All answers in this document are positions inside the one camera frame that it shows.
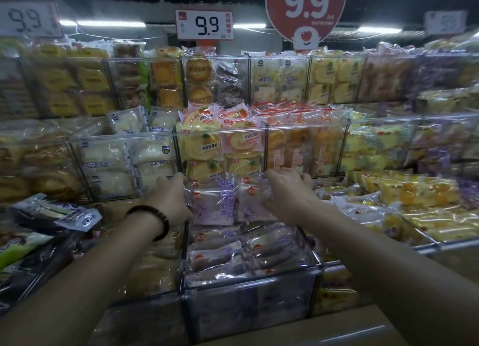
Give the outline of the person's left hand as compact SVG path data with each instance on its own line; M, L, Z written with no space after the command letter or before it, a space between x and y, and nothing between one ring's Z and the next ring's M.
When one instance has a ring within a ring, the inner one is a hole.
M166 216L171 226L180 226L192 219L175 218L175 174L171 178L159 177L155 187L142 200Z

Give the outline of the stack of orange toast packets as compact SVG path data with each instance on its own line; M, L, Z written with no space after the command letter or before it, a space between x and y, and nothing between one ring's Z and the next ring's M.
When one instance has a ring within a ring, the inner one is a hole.
M150 90L158 107L173 110L184 107L182 55L183 51L176 46L153 50L149 59Z

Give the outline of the stack of lilac packets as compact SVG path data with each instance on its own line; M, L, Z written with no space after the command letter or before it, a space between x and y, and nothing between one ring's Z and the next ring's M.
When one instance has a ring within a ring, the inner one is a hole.
M406 95L415 98L423 91L467 88L479 83L479 52L426 51L412 62Z

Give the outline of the group of yellow roll packets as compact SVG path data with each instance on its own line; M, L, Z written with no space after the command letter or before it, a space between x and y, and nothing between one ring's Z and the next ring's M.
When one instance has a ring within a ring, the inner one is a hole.
M188 103L176 125L183 172L190 181L260 174L264 162L265 123L244 102Z

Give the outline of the group of white bread packets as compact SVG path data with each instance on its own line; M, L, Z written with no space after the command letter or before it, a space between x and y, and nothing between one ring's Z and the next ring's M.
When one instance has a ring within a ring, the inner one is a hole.
M111 111L70 140L93 199L146 194L177 172L174 127L178 113L142 105Z

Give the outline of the group of black snack packets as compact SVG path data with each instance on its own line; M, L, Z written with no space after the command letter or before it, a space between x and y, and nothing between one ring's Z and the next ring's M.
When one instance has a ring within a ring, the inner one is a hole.
M56 200L43 193L11 205L8 211L19 225L44 234L88 232L103 218L97 209Z

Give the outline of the stack of yellow sponge packets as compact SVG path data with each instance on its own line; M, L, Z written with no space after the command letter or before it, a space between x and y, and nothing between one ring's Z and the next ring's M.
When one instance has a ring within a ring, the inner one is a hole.
M307 102L311 105L353 103L365 59L365 54L360 52L316 52L310 60Z

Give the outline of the purple bread packet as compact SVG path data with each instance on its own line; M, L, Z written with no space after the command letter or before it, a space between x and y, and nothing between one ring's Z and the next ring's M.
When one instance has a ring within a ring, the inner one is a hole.
M239 179L237 187L236 215L238 222L275 222L277 218L264 207L272 200L272 188L261 175Z
M193 180L186 188L187 203L196 226L229 227L235 224L236 186L228 177Z

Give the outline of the clear acrylic display bin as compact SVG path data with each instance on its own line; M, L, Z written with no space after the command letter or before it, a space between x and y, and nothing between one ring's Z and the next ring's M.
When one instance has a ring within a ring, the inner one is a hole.
M139 198L159 177L178 171L171 131L113 134L104 123L74 133L68 144L92 202Z
M191 226L185 236L184 266ZM296 228L320 263L303 229ZM320 271L321 263L308 269L194 289L185 287L182 274L182 307L190 342L198 344L308 318Z

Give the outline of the stack of dark cake packets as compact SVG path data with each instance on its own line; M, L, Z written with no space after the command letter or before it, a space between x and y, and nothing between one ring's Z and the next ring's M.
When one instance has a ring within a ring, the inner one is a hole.
M226 57L213 62L218 81L217 100L225 107L248 102L249 62L245 57Z

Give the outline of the person's left forearm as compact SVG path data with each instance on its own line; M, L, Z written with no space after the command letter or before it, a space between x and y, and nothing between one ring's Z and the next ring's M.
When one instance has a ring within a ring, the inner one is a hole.
M86 346L120 283L169 226L153 208L134 209L110 236L0 320L0 346Z

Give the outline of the pile of yellow cake packets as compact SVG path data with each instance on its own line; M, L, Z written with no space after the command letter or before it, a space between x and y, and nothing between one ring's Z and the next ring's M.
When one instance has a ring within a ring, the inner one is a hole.
M472 200L467 190L454 179L395 170L350 171L313 185L324 203L411 246L479 239L479 188L470 189Z

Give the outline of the green snack packet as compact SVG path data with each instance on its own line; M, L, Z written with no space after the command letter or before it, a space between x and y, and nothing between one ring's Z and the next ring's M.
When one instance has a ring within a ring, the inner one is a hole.
M0 272L52 238L32 231L0 230Z

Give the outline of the stack of round cake packets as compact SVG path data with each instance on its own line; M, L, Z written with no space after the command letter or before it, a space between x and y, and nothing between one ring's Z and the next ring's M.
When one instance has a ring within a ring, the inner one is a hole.
M213 104L217 98L217 73L212 59L192 55L183 59L186 98L195 105Z

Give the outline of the stack of yellow bread packets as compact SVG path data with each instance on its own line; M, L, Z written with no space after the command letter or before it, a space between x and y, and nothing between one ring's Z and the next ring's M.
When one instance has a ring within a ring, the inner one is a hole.
M104 116L116 110L108 59L110 42L44 42L32 46L21 67L41 118Z

